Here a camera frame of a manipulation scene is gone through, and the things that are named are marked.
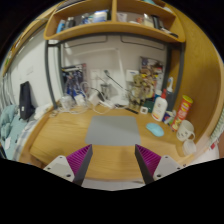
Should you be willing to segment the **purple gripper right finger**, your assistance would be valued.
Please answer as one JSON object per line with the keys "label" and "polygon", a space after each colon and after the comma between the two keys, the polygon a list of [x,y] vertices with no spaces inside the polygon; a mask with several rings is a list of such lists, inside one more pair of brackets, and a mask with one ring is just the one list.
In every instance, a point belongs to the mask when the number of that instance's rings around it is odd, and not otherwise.
{"label": "purple gripper right finger", "polygon": [[152,183],[154,181],[154,172],[161,160],[161,157],[138,144],[135,145],[135,157],[137,159],[144,182],[146,184]]}

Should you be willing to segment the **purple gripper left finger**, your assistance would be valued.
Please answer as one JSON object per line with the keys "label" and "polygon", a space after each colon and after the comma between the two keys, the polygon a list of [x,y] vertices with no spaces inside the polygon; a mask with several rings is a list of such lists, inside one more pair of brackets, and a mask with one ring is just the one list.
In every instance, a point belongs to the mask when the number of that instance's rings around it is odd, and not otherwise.
{"label": "purple gripper left finger", "polygon": [[81,186],[92,158],[92,145],[87,145],[66,157],[75,176],[73,183]]}

